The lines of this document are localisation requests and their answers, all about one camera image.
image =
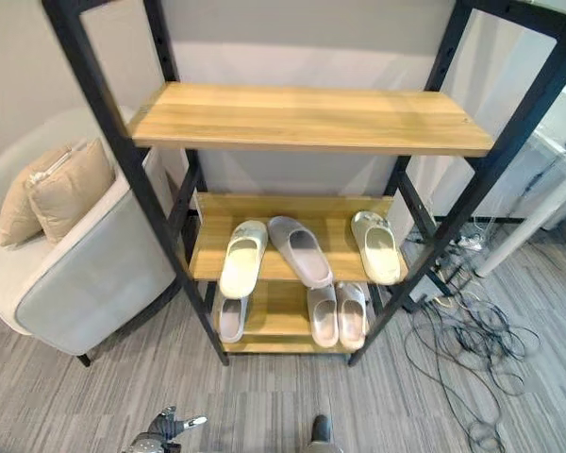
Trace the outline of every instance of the shoe rack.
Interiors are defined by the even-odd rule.
[[[396,311],[410,305],[411,291],[422,277],[431,277],[437,258],[457,237],[566,84],[566,14],[518,0],[457,0],[422,92],[185,83],[178,78],[162,5],[159,0],[144,0],[165,83],[125,124],[80,19],[90,8],[108,8],[109,1],[42,3],[97,122],[175,270],[179,287],[225,365],[232,353],[348,352],[341,347],[322,350],[312,341],[306,289],[270,245],[250,301],[242,341],[220,342],[211,316],[214,288],[236,225],[274,215],[294,217],[315,233],[336,280],[368,283],[376,318],[371,320],[365,345],[350,356],[348,363],[354,365]],[[557,41],[496,141],[441,92],[474,9]],[[151,146],[185,149],[189,161],[175,207],[168,216],[161,211],[142,169],[142,157]],[[208,191],[197,148],[399,157],[381,197],[218,194]],[[462,157],[475,171],[439,225],[426,212],[406,173],[410,157],[416,155]],[[183,235],[191,237],[185,249],[192,253],[185,255],[177,240],[181,229],[188,229],[190,221],[197,219],[197,212],[189,206],[195,190],[199,192],[202,221],[196,237]],[[426,247],[409,267],[401,257],[404,272],[397,284],[377,287],[364,275],[349,221],[358,210],[372,210],[385,217],[397,191],[407,203]],[[208,282],[205,296],[197,289],[201,280]],[[381,303],[380,291],[391,294],[386,305]]]
[[[276,196],[199,193],[203,215],[189,267],[195,280],[216,282],[225,262],[225,253],[235,227],[247,219],[267,223],[276,215],[290,216],[319,239],[337,281],[369,282],[360,260],[350,220],[359,210],[385,216],[390,197]],[[407,266],[401,254],[401,278]],[[340,345],[323,349],[311,337],[307,310],[307,289],[282,255],[268,243],[258,285],[250,295],[243,338],[223,344],[227,352],[261,353],[343,353]],[[217,312],[212,315],[216,329]]]

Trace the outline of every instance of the wooden shelf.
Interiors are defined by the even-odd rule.
[[[128,126],[138,146],[485,156],[491,137],[441,92],[164,85]]]
[[[244,331],[245,335],[310,337],[306,287],[260,282],[250,297]]]
[[[214,304],[212,319],[220,331],[220,306]],[[340,354],[340,344],[323,348],[312,340],[307,289],[299,282],[261,281],[250,295],[243,338],[224,344],[225,351],[244,353]]]
[[[226,352],[253,354],[350,354],[341,344],[327,349],[318,346],[310,337],[257,337],[244,336],[238,343],[223,344]]]
[[[308,227],[319,240],[336,281],[369,281],[350,229],[350,219],[359,210],[384,216],[391,197],[297,197],[199,193],[202,225],[191,259],[191,274],[198,280],[218,280],[225,253],[235,227],[248,219],[268,222],[288,215]],[[401,279],[407,275],[402,255]],[[269,243],[260,266],[260,280],[299,281],[297,275]]]

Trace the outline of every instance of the throw pillow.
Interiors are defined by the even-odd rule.
[[[100,200],[114,173],[99,139],[75,149],[69,159],[27,183],[31,208],[50,243],[57,243]]]
[[[70,150],[71,146],[68,144],[47,151],[27,165],[12,181],[0,210],[0,245],[20,243],[42,231],[42,226],[29,205],[25,184],[30,175],[47,170]]]

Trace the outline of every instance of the white slipper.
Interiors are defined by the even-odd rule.
[[[361,349],[367,335],[365,294],[356,283],[338,283],[336,296],[340,342],[351,351]]]
[[[235,228],[218,284],[225,297],[242,299],[254,291],[267,242],[266,226],[257,220],[248,220]]]
[[[312,339],[320,347],[335,346],[339,339],[336,292],[333,285],[308,289],[308,316]]]
[[[400,278],[400,260],[388,221],[362,210],[352,218],[351,228],[367,277],[380,285],[396,283]]]
[[[291,217],[273,217],[268,223],[271,242],[309,288],[323,288],[333,281],[333,273],[317,238]]]
[[[247,297],[229,299],[220,291],[217,294],[218,328],[223,343],[236,343],[243,336],[245,314],[247,313]]]

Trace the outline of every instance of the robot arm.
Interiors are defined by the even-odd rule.
[[[124,453],[176,453],[180,451],[179,444],[170,441],[187,429],[203,425],[207,422],[204,416],[193,417],[189,420],[174,419],[175,406],[170,406],[153,419],[151,425],[134,439],[132,445]]]

